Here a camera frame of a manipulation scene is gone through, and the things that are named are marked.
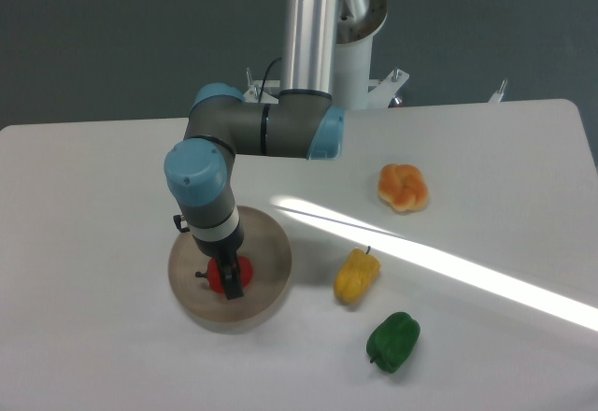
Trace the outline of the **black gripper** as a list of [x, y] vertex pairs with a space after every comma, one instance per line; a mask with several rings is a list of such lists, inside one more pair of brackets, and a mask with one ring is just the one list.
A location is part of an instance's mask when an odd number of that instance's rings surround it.
[[227, 300], [244, 295], [241, 266], [236, 252], [244, 242], [244, 230], [238, 214], [231, 214], [223, 223], [212, 228], [198, 228], [186, 222], [183, 215], [175, 215], [173, 221], [182, 234], [190, 233], [197, 247], [207, 256], [216, 258], [216, 282], [218, 290]]

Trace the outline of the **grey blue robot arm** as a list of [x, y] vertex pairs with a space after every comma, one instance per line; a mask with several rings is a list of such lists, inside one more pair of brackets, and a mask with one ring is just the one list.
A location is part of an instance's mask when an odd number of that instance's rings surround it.
[[235, 157], [336, 158], [344, 109], [335, 49], [369, 37], [386, 15], [385, 0], [287, 0], [278, 100], [249, 103], [223, 83], [197, 93], [164, 173], [180, 208], [176, 225], [215, 260], [227, 299], [243, 295], [237, 252], [244, 231], [231, 187]]

